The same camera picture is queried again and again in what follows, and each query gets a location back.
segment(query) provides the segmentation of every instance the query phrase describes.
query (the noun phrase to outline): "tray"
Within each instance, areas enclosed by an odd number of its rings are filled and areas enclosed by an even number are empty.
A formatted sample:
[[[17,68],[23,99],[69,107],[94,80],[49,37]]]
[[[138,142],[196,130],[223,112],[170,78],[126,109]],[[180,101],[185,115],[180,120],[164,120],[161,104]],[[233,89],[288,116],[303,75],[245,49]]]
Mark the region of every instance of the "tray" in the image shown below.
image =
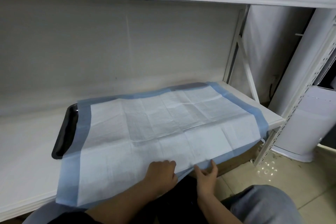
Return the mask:
[[[78,108],[77,104],[69,106],[66,110],[65,117],[59,130],[56,143],[52,150],[51,156],[54,159],[61,159],[63,155],[70,148],[74,140],[76,126],[78,121]]]

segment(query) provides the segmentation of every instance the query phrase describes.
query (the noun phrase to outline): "person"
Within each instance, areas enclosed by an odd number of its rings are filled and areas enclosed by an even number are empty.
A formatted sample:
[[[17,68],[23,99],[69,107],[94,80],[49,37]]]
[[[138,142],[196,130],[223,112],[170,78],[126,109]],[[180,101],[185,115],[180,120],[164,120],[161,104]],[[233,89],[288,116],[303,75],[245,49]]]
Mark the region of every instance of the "person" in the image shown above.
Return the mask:
[[[145,178],[126,191],[91,209],[75,209],[55,202],[33,212],[24,224],[150,223],[160,224],[299,224],[302,218],[293,201],[278,188],[253,185],[219,201],[215,195],[218,169],[211,160],[208,173],[194,166],[179,183],[175,161],[150,163]]]

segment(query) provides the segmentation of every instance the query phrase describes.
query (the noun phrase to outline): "pee pad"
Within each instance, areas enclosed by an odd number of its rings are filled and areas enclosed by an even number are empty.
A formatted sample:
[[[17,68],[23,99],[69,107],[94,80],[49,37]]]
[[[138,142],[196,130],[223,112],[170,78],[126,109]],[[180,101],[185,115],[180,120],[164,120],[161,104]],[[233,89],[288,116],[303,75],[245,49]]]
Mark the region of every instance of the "pee pad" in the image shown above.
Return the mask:
[[[266,135],[261,111],[214,82],[78,102],[73,143],[63,156],[56,202],[90,207],[142,180],[152,161],[193,165],[235,157]]]

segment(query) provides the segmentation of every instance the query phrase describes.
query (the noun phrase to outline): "gray pants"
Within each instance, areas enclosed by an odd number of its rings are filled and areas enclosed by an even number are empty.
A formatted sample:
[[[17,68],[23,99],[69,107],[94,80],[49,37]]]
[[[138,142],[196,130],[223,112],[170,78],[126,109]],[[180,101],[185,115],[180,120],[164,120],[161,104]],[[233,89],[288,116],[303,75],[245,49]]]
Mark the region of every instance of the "gray pants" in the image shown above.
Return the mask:
[[[253,185],[222,201],[245,224],[301,224],[294,202],[282,190],[270,185]],[[48,203],[33,212],[24,224],[46,224],[65,212],[85,209]]]

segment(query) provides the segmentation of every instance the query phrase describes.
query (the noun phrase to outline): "tile floor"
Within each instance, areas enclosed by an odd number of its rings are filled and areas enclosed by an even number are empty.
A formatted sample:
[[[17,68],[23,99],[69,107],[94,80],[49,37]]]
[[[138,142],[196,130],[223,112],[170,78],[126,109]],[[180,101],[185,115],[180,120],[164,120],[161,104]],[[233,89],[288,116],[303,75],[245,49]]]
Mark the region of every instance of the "tile floor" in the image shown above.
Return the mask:
[[[315,160],[301,163],[270,152],[258,167],[247,162],[218,177],[219,200],[252,184],[270,184],[286,192],[307,224],[336,223],[336,153],[315,150]]]

